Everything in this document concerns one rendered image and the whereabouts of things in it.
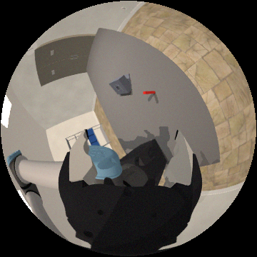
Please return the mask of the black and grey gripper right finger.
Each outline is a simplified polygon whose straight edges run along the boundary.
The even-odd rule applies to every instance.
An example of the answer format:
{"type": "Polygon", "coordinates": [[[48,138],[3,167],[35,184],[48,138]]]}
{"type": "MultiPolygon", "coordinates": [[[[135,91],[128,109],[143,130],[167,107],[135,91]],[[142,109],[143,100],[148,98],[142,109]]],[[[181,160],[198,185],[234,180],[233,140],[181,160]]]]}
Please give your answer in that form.
{"type": "Polygon", "coordinates": [[[196,155],[180,130],[177,130],[175,140],[174,157],[163,173],[166,180],[163,186],[174,189],[183,197],[186,204],[184,223],[188,223],[201,195],[202,176],[196,155]]]}

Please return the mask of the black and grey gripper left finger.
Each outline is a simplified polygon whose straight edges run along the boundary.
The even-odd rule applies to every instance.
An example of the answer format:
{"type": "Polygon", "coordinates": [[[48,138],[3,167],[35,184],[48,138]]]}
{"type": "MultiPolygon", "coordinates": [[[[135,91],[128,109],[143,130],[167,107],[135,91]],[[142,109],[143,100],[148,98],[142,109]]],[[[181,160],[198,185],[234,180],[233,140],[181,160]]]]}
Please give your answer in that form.
{"type": "Polygon", "coordinates": [[[84,129],[67,152],[59,173],[59,193],[67,218],[71,218],[71,201],[74,195],[85,186],[97,184],[98,172],[89,156],[88,139],[88,131],[84,129]]]}

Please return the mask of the dark grey sloped panel with square hole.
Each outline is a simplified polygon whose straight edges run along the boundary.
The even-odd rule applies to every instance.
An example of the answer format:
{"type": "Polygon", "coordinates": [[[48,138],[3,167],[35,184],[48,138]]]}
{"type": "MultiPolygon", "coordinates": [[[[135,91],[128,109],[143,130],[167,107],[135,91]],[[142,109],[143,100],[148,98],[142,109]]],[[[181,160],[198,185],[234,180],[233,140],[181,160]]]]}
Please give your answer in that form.
{"type": "Polygon", "coordinates": [[[109,83],[117,94],[127,94],[131,91],[131,81],[129,74],[120,76],[109,83]]]}

